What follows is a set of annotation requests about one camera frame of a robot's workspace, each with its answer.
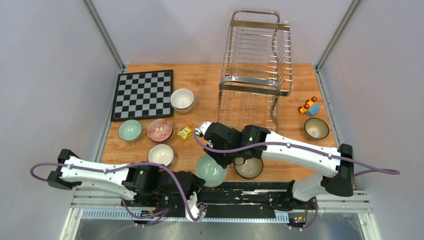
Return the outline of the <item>mint green glazed bowl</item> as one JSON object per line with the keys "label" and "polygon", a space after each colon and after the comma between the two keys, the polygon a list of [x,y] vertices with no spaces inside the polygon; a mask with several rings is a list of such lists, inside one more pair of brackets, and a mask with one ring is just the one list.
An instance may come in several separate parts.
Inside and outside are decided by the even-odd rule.
{"label": "mint green glazed bowl", "polygon": [[214,188],[221,185],[228,174],[228,169],[223,168],[209,155],[199,158],[195,165],[195,175],[205,180],[205,187]]}

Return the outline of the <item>teal white striped bowl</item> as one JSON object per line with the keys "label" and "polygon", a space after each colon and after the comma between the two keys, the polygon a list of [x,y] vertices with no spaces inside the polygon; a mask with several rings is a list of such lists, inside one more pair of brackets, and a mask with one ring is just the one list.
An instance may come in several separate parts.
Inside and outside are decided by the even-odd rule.
{"label": "teal white striped bowl", "polygon": [[174,161],[174,150],[167,144],[158,144],[152,147],[147,155],[147,160],[150,163],[162,164],[170,167]]}

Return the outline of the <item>cream bowl green leaf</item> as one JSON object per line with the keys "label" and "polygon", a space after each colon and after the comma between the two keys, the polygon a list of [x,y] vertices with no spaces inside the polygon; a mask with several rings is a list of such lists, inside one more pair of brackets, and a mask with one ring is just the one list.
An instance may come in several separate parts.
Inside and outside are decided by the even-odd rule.
{"label": "cream bowl green leaf", "polygon": [[194,105],[187,107],[187,108],[184,108],[184,109],[175,108],[174,110],[179,114],[187,114],[193,109],[193,107],[194,107]]}

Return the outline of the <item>dark blue glazed bowl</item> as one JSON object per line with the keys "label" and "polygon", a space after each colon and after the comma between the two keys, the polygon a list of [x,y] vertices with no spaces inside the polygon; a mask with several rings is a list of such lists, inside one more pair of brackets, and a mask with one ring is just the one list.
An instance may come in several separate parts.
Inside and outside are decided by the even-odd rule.
{"label": "dark blue glazed bowl", "polygon": [[250,180],[258,177],[262,173],[264,163],[261,158],[243,159],[239,157],[234,160],[234,169],[239,176]]}

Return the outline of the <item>plain cream bowl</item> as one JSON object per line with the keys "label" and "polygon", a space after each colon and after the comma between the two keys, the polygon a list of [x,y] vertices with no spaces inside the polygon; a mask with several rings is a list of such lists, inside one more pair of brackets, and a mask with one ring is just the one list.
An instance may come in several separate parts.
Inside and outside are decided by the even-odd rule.
{"label": "plain cream bowl", "polygon": [[193,92],[187,88],[175,90],[170,96],[171,106],[176,110],[186,110],[195,102]]}

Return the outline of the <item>pale green striped bowl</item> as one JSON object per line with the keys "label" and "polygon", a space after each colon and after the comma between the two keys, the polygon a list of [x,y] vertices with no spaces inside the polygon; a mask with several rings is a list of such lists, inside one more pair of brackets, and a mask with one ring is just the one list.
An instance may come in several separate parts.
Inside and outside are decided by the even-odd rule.
{"label": "pale green striped bowl", "polygon": [[136,141],[142,134],[143,126],[138,120],[124,121],[118,128],[118,136],[126,142]]}

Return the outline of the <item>steel two-tier dish rack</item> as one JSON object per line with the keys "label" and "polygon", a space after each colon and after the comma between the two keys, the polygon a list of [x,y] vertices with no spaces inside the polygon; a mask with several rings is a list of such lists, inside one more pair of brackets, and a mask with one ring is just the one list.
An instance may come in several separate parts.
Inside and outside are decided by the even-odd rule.
{"label": "steel two-tier dish rack", "polygon": [[278,11],[232,13],[218,89],[218,122],[279,131],[279,100],[291,94],[293,74],[290,23]]}

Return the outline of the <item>dark patterned rim bowl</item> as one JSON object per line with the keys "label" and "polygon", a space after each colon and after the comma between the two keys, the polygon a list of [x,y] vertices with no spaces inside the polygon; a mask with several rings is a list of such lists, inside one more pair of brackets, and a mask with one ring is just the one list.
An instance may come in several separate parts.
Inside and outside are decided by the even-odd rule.
{"label": "dark patterned rim bowl", "polygon": [[317,117],[311,117],[306,120],[303,129],[306,137],[315,141],[323,140],[330,134],[328,124]]}

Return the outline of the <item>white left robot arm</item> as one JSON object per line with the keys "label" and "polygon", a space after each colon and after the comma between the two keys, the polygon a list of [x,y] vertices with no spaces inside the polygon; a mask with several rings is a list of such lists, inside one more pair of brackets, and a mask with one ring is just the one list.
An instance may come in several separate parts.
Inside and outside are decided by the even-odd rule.
{"label": "white left robot arm", "polygon": [[190,171],[167,171],[155,165],[127,168],[124,164],[112,165],[80,159],[69,149],[62,149],[60,164],[47,177],[49,186],[61,190],[73,188],[101,190],[133,202],[136,206],[149,206],[161,197],[189,199],[193,193],[200,194],[206,181]]}

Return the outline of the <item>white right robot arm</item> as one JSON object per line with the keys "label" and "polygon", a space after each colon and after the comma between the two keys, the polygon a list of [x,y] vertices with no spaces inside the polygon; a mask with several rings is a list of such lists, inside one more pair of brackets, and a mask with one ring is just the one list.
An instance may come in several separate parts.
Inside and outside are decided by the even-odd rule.
{"label": "white right robot arm", "polygon": [[286,204],[298,209],[318,195],[351,197],[354,194],[353,148],[348,144],[323,147],[282,136],[267,128],[247,125],[239,131],[220,122],[203,122],[195,129],[203,138],[204,151],[222,168],[237,158],[281,160],[315,171],[302,180],[293,180],[285,195]]}

